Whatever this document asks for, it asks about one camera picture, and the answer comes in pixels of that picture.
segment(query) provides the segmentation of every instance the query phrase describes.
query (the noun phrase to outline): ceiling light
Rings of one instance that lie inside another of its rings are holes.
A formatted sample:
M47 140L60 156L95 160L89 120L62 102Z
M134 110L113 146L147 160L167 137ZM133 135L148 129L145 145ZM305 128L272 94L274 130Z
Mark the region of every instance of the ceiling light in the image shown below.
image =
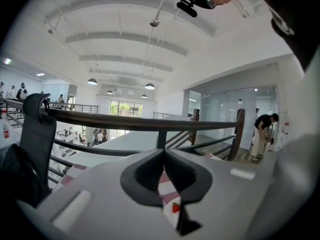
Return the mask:
M88 80L88 84L96 86L98 83L97 83L97 80L96 80L96 79L90 78L90 79Z
M11 63L11 59L9 59L9 58L6 58L5 60L4 60L4 64L7 64L7 65L9 65Z
M146 89L148 89L148 90L154 90L154 89L155 89L155 86L154 86L152 83L147 83L144 88L146 88Z

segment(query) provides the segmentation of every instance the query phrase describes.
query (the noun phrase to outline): floor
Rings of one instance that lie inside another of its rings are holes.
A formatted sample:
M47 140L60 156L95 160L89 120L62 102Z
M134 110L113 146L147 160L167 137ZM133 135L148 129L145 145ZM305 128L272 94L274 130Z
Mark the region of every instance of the floor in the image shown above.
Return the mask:
M195 145L196 144L201 144L201 143L205 143L205 142L210 142L210 141L214 141L214 138L205 136L205 135L196 135L195 137ZM229 143L226 142L220 142L214 145L210 145L210 146L206 146L204 148L199 149L198 151L200 151L201 153L203 153L204 155L206 154L210 154L210 153L214 153L217 152L227 146L229 146ZM230 149L220 153L219 155L217 155L217 157L224 157L226 154L228 154L230 152ZM244 149L244 148L239 148L238 154L236 156L235 162L240 162L240 163L250 163L251 159L250 159L250 150Z

